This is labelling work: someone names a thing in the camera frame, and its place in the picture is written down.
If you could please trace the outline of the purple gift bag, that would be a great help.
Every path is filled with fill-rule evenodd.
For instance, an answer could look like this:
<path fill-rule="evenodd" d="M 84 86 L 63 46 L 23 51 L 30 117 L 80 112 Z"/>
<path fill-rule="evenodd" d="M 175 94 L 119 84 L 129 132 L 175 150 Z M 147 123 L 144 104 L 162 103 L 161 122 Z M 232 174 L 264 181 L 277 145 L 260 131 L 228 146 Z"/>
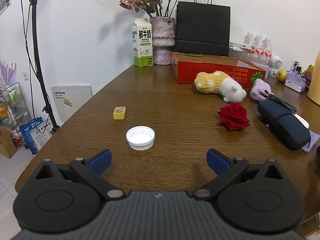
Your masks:
<path fill-rule="evenodd" d="M 288 72 L 285 80 L 285 86 L 298 93 L 302 93 L 306 88 L 306 79 L 304 79 L 299 72 Z"/>

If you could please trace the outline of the white green milk carton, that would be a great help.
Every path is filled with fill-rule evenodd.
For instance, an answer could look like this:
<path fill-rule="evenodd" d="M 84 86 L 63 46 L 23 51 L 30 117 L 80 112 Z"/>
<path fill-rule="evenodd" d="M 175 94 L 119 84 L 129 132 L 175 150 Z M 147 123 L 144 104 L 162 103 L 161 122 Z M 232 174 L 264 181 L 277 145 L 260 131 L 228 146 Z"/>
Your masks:
<path fill-rule="evenodd" d="M 147 18 L 136 18 L 132 26 L 133 61 L 137 67 L 153 66 L 152 25 Z"/>

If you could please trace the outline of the purple fluffy plush item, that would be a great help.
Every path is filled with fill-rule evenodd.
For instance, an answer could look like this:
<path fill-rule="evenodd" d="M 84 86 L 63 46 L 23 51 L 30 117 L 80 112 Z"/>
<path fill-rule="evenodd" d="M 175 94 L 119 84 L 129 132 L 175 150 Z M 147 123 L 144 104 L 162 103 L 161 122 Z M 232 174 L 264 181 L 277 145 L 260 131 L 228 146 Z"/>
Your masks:
<path fill-rule="evenodd" d="M 261 102 L 267 100 L 269 95 L 273 95 L 270 85 L 262 79 L 256 79 L 250 91 L 251 99 Z"/>

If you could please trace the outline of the black light stand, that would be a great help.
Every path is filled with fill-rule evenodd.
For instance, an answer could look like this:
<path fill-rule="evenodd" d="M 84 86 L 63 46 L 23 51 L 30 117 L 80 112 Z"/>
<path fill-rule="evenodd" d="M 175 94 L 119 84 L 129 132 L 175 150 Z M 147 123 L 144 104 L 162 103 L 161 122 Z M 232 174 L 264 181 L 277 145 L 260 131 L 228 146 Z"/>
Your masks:
<path fill-rule="evenodd" d="M 44 79 L 42 75 L 42 69 L 41 69 L 41 63 L 40 63 L 40 55 L 39 55 L 39 46 L 38 46 L 38 40 L 37 40 L 37 2 L 38 0 L 29 0 L 31 5 L 31 28 L 32 28 L 32 37 L 33 37 L 33 52 L 34 52 L 34 60 L 35 60 L 35 73 L 37 80 L 40 84 L 41 92 L 43 95 L 45 106 L 43 110 L 48 114 L 48 117 L 50 118 L 52 122 L 52 129 L 50 131 L 51 134 L 54 134 L 60 126 L 57 124 L 52 106 L 50 103 L 49 96 L 46 91 L 46 87 L 44 84 Z"/>

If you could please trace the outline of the clear water bottle right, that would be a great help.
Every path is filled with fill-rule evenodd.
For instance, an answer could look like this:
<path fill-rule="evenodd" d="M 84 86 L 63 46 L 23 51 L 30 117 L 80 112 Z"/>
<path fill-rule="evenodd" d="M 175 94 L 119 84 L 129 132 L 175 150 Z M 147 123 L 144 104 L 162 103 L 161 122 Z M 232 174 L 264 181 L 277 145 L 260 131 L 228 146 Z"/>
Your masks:
<path fill-rule="evenodd" d="M 272 43 L 269 37 L 265 37 L 262 44 L 262 54 L 260 55 L 260 62 L 267 65 L 272 57 Z"/>

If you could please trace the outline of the blue white paper bag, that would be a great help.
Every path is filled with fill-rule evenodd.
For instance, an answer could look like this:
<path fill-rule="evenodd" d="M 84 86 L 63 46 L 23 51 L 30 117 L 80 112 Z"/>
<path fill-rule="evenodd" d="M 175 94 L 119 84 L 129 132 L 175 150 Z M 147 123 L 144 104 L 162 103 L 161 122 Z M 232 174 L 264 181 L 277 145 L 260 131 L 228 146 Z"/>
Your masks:
<path fill-rule="evenodd" d="M 20 126 L 20 132 L 33 155 L 52 137 L 52 122 L 50 118 L 43 121 L 41 117 L 30 120 Z"/>

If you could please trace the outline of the yellow white plush toy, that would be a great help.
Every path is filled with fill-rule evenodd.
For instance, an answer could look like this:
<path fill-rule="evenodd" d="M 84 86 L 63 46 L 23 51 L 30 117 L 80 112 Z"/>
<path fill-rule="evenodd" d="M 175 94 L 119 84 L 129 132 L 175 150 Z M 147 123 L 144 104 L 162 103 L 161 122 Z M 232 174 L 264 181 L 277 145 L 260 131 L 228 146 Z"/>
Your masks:
<path fill-rule="evenodd" d="M 197 74 L 194 85 L 203 94 L 220 94 L 224 102 L 240 103 L 247 93 L 232 77 L 222 71 L 211 74 L 200 72 Z"/>

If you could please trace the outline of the red rose flower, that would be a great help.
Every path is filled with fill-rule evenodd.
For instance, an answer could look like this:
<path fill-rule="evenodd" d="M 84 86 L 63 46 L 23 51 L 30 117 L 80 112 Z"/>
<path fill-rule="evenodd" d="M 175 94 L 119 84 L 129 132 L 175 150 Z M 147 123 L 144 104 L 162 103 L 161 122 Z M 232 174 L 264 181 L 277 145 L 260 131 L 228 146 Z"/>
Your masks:
<path fill-rule="evenodd" d="M 239 103 L 231 103 L 221 107 L 218 111 L 220 122 L 229 131 L 239 131 L 250 126 L 247 109 Z"/>

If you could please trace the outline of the cream yellow thermos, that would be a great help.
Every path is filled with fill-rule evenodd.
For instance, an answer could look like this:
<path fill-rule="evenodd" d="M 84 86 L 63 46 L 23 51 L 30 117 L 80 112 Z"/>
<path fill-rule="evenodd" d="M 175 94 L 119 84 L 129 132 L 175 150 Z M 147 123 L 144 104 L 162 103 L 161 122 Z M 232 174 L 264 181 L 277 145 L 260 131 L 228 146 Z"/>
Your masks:
<path fill-rule="evenodd" d="M 320 105 L 320 52 L 317 55 L 313 75 L 308 91 L 308 98 Z"/>

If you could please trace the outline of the white small fan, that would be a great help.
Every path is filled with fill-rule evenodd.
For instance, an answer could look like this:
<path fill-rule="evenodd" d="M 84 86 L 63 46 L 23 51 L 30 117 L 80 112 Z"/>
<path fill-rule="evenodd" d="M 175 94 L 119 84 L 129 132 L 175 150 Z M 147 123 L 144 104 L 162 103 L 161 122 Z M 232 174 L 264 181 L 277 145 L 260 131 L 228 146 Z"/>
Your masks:
<path fill-rule="evenodd" d="M 268 61 L 268 76 L 276 77 L 278 70 L 283 66 L 281 58 L 277 55 L 273 55 Z"/>

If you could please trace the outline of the white plastic jar lid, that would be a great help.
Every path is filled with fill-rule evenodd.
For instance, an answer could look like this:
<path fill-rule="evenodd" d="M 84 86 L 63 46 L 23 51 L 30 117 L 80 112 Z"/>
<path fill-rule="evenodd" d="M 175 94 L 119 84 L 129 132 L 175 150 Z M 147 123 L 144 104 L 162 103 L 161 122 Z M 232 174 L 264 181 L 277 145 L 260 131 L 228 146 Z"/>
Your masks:
<path fill-rule="evenodd" d="M 148 126 L 135 126 L 126 133 L 128 145 L 136 151 L 146 151 L 153 146 L 155 132 Z"/>

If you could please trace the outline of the black paper bag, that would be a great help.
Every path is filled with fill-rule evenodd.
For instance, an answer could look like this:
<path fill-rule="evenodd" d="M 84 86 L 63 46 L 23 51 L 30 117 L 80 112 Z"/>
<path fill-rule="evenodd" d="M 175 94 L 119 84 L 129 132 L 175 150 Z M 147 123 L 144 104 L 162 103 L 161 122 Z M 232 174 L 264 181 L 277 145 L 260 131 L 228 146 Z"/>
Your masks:
<path fill-rule="evenodd" d="M 174 52 L 228 56 L 231 8 L 213 0 L 178 2 Z"/>

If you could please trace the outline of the purple ceramic vase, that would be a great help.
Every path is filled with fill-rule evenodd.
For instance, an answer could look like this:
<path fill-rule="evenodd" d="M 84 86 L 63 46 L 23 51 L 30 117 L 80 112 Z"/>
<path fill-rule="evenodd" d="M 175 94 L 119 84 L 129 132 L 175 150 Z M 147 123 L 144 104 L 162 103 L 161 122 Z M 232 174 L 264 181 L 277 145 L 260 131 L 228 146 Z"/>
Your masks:
<path fill-rule="evenodd" d="M 172 63 L 172 47 L 175 45 L 175 18 L 156 16 L 150 18 L 152 26 L 153 63 Z"/>

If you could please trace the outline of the clear water bottle left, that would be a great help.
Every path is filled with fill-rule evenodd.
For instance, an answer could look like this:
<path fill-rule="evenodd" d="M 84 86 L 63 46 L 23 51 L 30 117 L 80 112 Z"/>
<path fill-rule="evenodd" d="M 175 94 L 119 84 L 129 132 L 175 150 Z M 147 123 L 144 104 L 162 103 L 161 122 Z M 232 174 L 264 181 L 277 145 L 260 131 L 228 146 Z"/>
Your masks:
<path fill-rule="evenodd" d="M 246 45 L 252 45 L 253 44 L 253 33 L 252 32 L 248 32 L 247 35 L 244 38 L 243 44 Z M 247 56 L 251 55 L 252 50 L 248 49 L 247 50 Z"/>

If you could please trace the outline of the clear water bottle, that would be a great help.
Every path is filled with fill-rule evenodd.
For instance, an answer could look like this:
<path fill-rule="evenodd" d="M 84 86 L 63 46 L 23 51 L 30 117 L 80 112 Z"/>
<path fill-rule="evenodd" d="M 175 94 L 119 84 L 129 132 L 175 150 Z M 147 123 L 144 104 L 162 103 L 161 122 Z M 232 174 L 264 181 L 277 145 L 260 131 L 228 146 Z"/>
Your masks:
<path fill-rule="evenodd" d="M 265 37 L 262 44 L 262 54 L 260 55 L 260 62 L 267 65 L 272 57 L 272 43 L 269 37 Z"/>
<path fill-rule="evenodd" d="M 254 62 L 258 62 L 261 55 L 263 54 L 263 41 L 262 36 L 260 34 L 257 34 L 256 37 L 253 40 L 253 51 L 252 51 L 252 60 Z"/>
<path fill-rule="evenodd" d="M 253 44 L 253 33 L 252 32 L 248 32 L 247 35 L 244 38 L 243 44 L 246 45 L 252 45 Z M 248 49 L 247 50 L 247 56 L 251 55 L 252 50 Z"/>

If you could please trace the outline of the red cardboard box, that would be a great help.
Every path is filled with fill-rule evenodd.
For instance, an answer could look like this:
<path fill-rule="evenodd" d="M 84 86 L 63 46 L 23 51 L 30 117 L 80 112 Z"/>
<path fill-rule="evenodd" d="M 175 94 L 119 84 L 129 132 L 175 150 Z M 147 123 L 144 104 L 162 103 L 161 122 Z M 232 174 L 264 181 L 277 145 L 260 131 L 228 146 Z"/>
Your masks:
<path fill-rule="evenodd" d="M 222 71 L 242 87 L 251 88 L 256 79 L 264 80 L 266 70 L 236 57 L 172 53 L 172 68 L 178 83 L 193 83 L 200 72 Z"/>

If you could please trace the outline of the dark navy pouch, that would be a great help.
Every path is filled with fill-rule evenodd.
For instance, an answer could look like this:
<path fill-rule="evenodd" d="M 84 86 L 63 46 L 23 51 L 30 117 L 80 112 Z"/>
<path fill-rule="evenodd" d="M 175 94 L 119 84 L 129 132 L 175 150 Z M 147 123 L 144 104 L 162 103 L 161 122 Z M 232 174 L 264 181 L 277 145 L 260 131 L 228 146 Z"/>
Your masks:
<path fill-rule="evenodd" d="M 289 150 L 298 150 L 310 144 L 309 129 L 287 108 L 274 101 L 264 100 L 258 104 L 257 109 L 273 135 Z"/>

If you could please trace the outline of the white flat carton box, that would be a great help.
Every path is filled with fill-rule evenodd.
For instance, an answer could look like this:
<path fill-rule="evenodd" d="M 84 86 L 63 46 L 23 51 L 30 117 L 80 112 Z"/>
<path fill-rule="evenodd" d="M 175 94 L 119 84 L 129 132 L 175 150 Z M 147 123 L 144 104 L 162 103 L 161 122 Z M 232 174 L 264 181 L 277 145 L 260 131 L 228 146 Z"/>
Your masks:
<path fill-rule="evenodd" d="M 256 46 L 251 44 L 229 42 L 229 48 L 234 51 L 255 50 Z"/>

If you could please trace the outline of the brown cardboard box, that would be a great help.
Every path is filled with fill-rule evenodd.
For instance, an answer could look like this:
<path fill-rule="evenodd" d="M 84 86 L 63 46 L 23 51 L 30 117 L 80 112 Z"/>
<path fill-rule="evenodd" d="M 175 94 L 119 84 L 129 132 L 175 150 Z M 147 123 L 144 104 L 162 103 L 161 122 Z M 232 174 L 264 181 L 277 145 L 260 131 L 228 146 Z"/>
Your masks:
<path fill-rule="evenodd" d="M 17 152 L 17 148 L 11 138 L 11 131 L 1 127 L 0 131 L 0 154 L 11 158 Z"/>

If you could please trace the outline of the yellow green apple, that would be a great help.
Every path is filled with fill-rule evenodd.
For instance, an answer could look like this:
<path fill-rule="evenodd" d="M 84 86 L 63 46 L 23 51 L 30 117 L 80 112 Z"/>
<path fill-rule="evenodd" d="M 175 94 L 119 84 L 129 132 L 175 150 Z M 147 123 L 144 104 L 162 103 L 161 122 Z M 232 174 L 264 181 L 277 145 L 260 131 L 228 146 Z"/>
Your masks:
<path fill-rule="evenodd" d="M 279 69 L 276 73 L 276 79 L 279 82 L 285 82 L 287 78 L 287 71 L 284 69 Z"/>

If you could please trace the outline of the small yellow box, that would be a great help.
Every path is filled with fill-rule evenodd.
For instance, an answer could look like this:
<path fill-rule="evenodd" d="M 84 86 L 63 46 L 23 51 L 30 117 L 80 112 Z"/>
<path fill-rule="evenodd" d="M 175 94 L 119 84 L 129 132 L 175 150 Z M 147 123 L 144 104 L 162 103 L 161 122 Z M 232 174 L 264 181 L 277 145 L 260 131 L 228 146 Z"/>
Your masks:
<path fill-rule="evenodd" d="M 126 107 L 118 106 L 114 108 L 113 119 L 114 120 L 124 120 L 126 116 Z"/>

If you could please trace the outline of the clear water bottle middle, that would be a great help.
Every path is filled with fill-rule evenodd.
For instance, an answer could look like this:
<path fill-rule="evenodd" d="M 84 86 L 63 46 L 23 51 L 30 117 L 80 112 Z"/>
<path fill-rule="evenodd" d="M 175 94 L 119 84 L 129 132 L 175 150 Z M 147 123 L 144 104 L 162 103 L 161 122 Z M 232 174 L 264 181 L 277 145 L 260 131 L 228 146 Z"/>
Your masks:
<path fill-rule="evenodd" d="M 262 36 L 260 34 L 257 34 L 256 37 L 253 40 L 253 51 L 252 51 L 252 60 L 254 62 L 258 62 L 261 55 L 263 54 L 263 41 Z"/>

